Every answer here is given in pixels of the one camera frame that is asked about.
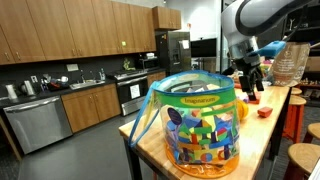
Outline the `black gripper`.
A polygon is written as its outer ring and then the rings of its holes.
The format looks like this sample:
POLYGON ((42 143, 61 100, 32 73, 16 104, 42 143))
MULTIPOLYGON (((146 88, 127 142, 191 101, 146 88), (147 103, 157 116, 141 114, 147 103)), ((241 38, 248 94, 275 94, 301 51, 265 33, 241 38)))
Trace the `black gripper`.
POLYGON ((259 54, 253 53, 243 58, 235 59, 234 63, 236 64, 237 70, 242 72, 239 81, 243 92, 252 91, 250 80, 255 80, 258 91, 264 91, 259 54))

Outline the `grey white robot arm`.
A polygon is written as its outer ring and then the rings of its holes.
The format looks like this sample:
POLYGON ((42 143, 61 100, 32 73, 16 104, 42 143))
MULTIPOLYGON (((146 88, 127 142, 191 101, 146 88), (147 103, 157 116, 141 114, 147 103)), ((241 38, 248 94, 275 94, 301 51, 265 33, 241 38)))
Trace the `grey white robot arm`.
POLYGON ((230 58, 243 72, 242 91, 263 91, 258 45, 255 37, 275 27, 287 14, 311 0, 235 0, 221 13, 221 26, 230 58))

